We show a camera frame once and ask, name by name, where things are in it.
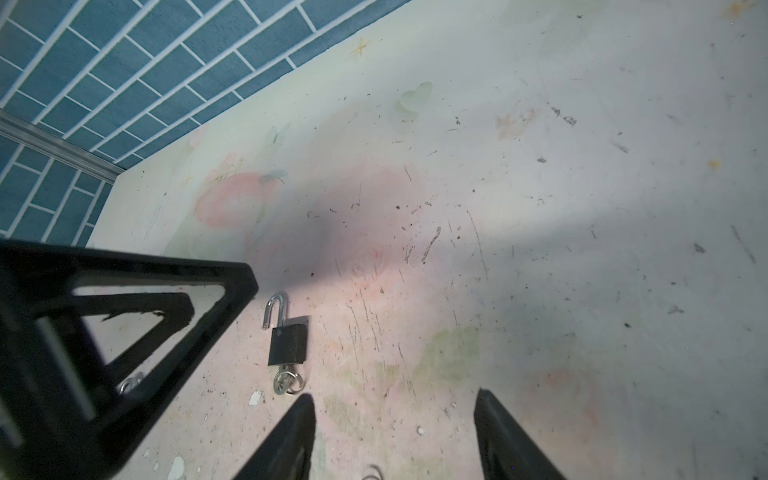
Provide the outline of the black padlock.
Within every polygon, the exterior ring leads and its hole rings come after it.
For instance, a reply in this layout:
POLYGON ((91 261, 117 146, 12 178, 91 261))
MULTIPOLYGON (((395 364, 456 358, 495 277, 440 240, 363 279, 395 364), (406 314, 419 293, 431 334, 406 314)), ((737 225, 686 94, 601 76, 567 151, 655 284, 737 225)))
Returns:
POLYGON ((264 310, 262 329, 271 332, 268 365, 276 366, 273 390, 277 395, 296 396, 305 388, 298 366, 307 358, 309 318, 287 317, 287 296, 273 294, 264 310))

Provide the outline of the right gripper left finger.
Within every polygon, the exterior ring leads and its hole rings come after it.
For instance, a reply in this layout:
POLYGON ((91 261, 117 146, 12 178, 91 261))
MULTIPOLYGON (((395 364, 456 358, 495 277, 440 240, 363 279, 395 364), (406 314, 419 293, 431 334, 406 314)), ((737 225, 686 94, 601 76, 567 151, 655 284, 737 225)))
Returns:
POLYGON ((312 395, 301 394, 234 479, 307 480, 316 426, 312 395))

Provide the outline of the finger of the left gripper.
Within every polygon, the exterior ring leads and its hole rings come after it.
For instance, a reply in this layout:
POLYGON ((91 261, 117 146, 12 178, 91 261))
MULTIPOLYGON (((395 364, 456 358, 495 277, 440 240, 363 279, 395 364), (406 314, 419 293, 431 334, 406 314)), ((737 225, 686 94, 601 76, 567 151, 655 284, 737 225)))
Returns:
POLYGON ((3 476, 116 474, 257 290, 245 263, 3 241, 3 476), (134 313, 160 321, 105 360, 86 318, 134 313))

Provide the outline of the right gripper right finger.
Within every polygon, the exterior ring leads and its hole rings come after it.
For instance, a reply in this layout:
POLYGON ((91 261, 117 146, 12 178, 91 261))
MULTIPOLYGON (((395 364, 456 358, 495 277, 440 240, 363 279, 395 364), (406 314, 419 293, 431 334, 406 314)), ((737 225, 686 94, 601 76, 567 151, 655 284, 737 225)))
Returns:
POLYGON ((565 479, 490 390, 478 390, 473 416, 485 480, 565 479))

